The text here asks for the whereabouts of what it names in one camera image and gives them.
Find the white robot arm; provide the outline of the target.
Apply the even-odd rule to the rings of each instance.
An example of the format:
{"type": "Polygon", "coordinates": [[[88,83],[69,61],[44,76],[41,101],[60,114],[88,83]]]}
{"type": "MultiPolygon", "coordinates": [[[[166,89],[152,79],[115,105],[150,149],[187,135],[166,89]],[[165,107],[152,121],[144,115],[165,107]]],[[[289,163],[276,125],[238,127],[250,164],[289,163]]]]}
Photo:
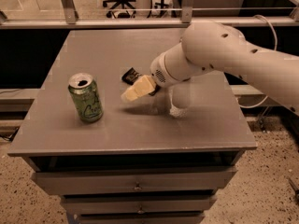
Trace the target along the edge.
{"type": "Polygon", "coordinates": [[[212,21],[191,24],[149,70],[121,95],[124,102],[217,70],[242,79],[299,115],[299,57],[251,44],[230,26],[212,21]]]}

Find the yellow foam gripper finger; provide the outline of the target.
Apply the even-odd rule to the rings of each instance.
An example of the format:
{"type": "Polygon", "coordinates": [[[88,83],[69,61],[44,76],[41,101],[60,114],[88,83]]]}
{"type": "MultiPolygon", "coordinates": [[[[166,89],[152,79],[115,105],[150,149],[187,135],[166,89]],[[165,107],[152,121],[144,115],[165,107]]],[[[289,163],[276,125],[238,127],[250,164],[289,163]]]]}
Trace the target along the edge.
{"type": "Polygon", "coordinates": [[[132,86],[130,86],[122,95],[124,102],[132,102],[155,91],[156,83],[151,76],[141,76],[132,86]]]}

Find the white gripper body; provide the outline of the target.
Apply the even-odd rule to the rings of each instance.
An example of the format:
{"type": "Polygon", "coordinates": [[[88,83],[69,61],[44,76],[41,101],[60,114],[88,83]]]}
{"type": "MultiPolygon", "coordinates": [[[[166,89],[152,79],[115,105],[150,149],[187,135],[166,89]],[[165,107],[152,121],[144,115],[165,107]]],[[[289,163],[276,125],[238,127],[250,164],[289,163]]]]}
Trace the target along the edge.
{"type": "Polygon", "coordinates": [[[178,84],[178,80],[174,79],[166,69],[164,53],[153,60],[149,70],[153,80],[160,87],[166,88],[178,84]]]}

